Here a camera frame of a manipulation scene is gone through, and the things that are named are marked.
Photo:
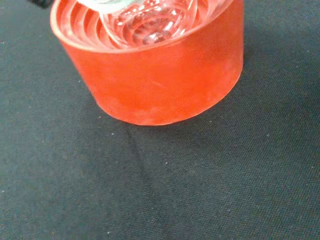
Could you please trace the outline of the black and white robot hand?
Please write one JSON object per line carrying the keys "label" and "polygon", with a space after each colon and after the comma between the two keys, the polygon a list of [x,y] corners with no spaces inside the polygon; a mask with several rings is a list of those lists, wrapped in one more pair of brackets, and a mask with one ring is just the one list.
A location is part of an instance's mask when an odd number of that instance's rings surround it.
{"label": "black and white robot hand", "polygon": [[54,0],[29,0],[29,2],[40,8],[46,9],[52,5]]}

